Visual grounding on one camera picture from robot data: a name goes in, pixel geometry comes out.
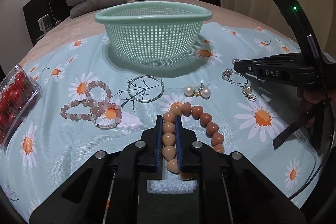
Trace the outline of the right hand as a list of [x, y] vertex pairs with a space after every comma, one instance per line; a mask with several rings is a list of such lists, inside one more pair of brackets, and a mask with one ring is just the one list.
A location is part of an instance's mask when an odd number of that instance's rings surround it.
[[[301, 98], [301, 110], [303, 112], [308, 111], [314, 104], [325, 99], [325, 96], [321, 92], [312, 92], [303, 88], [297, 88], [297, 96]], [[335, 91], [328, 92], [328, 97], [331, 98], [331, 107], [333, 114], [335, 114]]]

